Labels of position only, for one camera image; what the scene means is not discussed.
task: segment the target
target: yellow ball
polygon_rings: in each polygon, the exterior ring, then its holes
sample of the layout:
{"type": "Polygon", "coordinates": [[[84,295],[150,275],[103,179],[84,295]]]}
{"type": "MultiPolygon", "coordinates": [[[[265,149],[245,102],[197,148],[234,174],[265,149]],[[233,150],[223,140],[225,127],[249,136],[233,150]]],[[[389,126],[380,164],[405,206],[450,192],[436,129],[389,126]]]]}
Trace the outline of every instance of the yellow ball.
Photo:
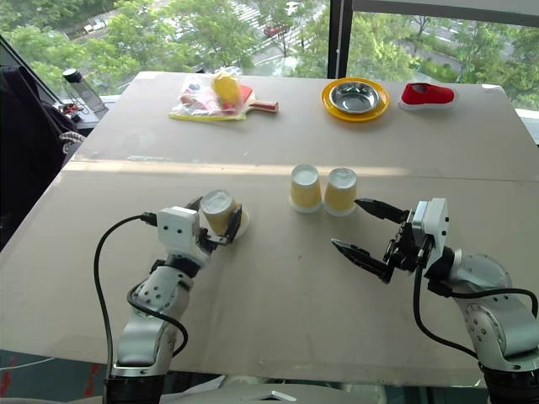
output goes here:
{"type": "Polygon", "coordinates": [[[223,103],[239,103],[241,94],[235,77],[219,73],[213,78],[212,87],[223,103]]]}

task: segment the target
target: cable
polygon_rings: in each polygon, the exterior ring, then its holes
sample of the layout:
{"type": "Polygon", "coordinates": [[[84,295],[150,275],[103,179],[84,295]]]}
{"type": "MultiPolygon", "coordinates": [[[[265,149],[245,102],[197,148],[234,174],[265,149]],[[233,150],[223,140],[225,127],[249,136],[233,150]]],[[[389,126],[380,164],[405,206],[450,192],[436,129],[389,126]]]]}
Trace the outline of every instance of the cable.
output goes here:
{"type": "Polygon", "coordinates": [[[143,305],[140,305],[138,304],[136,301],[133,300],[133,292],[135,292],[135,290],[141,285],[142,283],[138,284],[137,286],[135,286],[133,289],[131,289],[129,291],[129,293],[127,294],[127,302],[132,305],[133,307],[135,307],[138,311],[142,311],[143,313],[145,314],[148,314],[150,316],[154,316],[160,320],[163,320],[164,322],[167,322],[169,324],[172,324],[173,326],[175,326],[176,328],[179,329],[179,331],[182,333],[182,336],[184,338],[184,341],[179,345],[178,348],[176,348],[176,350],[174,351],[173,353],[173,357],[176,356],[177,354],[179,354],[180,352],[182,352],[185,348],[185,345],[187,345],[187,340],[189,339],[189,334],[187,333],[187,329],[185,328],[185,326],[179,322],[178,320],[172,318],[172,317],[169,317],[165,314],[162,314],[160,313],[159,311],[154,311],[152,309],[148,309],[147,307],[143,306],[143,305]]]}
{"type": "Polygon", "coordinates": [[[21,368],[27,368],[29,366],[35,366],[37,364],[45,364],[47,362],[51,362],[52,360],[54,360],[56,358],[47,358],[47,359],[42,359],[42,360],[38,360],[37,362],[31,362],[29,364],[19,364],[17,366],[7,366],[5,368],[0,368],[0,372],[4,371],[4,370],[13,370],[13,369],[21,369],[21,368]]]}
{"type": "Polygon", "coordinates": [[[415,269],[415,278],[414,278],[414,319],[419,330],[421,330],[424,335],[426,335],[430,339],[433,339],[437,343],[441,343],[442,345],[446,345],[447,347],[450,347],[450,348],[458,349],[459,351],[462,351],[463,353],[473,356],[475,359],[477,359],[478,356],[471,349],[463,347],[462,345],[459,345],[458,343],[453,343],[452,341],[448,341],[444,338],[438,337],[423,324],[423,320],[421,319],[421,310],[419,307],[419,302],[420,302],[420,297],[421,297],[421,279],[422,278],[423,278],[423,265],[418,264],[417,268],[415,269]]]}
{"type": "Polygon", "coordinates": [[[99,257],[101,255],[101,249],[107,237],[116,230],[118,227],[128,223],[130,221],[136,221],[141,219],[141,215],[128,217],[122,221],[119,221],[112,227],[110,227],[99,240],[98,246],[95,249],[95,256],[93,257],[93,281],[95,283],[95,290],[98,294],[99,305],[101,306],[101,313],[103,314],[104,333],[107,338],[107,377],[110,377],[112,372],[112,356],[113,356],[113,344],[112,344],[112,332],[110,331],[109,313],[107,312],[107,304],[104,301],[103,290],[101,289],[101,282],[99,281],[99,257]]]}
{"type": "Polygon", "coordinates": [[[487,297],[487,296],[494,296],[494,295],[510,295],[510,294],[516,294],[516,295],[526,295],[531,299],[531,313],[535,318],[537,318],[537,309],[539,307],[539,304],[537,303],[537,297],[533,294],[533,292],[530,292],[526,289],[516,289],[516,288],[505,288],[505,289],[493,289],[493,290],[485,290],[483,292],[475,292],[475,293],[454,293],[451,292],[450,297],[455,297],[457,299],[479,299],[481,297],[487,297]]]}

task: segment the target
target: floor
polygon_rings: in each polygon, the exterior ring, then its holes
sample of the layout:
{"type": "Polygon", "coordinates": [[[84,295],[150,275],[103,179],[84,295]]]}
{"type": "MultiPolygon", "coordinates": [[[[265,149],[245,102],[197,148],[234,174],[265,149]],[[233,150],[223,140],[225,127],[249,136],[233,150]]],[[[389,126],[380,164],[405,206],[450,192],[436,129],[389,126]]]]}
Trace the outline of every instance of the floor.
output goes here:
{"type": "MultiPolygon", "coordinates": [[[[64,359],[0,350],[0,397],[24,397],[71,401],[100,396],[104,366],[64,359]]],[[[179,392],[210,380],[212,375],[174,372],[168,376],[165,392],[179,392]]],[[[387,386],[388,404],[482,404],[487,394],[481,389],[441,389],[387,386]]]]}

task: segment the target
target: yellow paper cup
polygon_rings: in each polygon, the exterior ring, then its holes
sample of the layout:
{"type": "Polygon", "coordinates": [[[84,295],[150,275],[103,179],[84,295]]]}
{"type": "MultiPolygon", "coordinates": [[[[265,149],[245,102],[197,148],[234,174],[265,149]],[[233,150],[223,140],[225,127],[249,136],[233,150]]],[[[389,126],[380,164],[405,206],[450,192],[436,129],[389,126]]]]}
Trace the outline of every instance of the yellow paper cup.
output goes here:
{"type": "Polygon", "coordinates": [[[346,216],[355,209],[357,176],[348,168],[335,168],[329,173],[324,209],[333,216],[346,216]]]}
{"type": "Polygon", "coordinates": [[[292,170],[290,204],[301,213],[312,213],[322,206],[318,170],[310,164],[300,164],[292,170]]]}
{"type": "MultiPolygon", "coordinates": [[[[228,221],[232,212],[236,209],[237,202],[223,189],[216,189],[205,195],[200,201],[200,209],[208,220],[211,229],[218,235],[224,236],[227,232],[228,221]]],[[[242,219],[236,237],[240,237],[249,224],[249,215],[242,206],[242,219]]]]}

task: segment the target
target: red slipper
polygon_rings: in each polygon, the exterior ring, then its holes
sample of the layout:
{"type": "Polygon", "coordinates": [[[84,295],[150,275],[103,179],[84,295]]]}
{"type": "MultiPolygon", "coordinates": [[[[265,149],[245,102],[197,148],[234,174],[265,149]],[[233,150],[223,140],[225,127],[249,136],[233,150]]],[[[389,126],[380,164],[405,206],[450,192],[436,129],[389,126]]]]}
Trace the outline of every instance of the red slipper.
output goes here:
{"type": "Polygon", "coordinates": [[[402,109],[446,109],[456,102],[456,93],[447,87],[435,86],[427,82],[411,82],[406,85],[398,106],[402,109]]]}

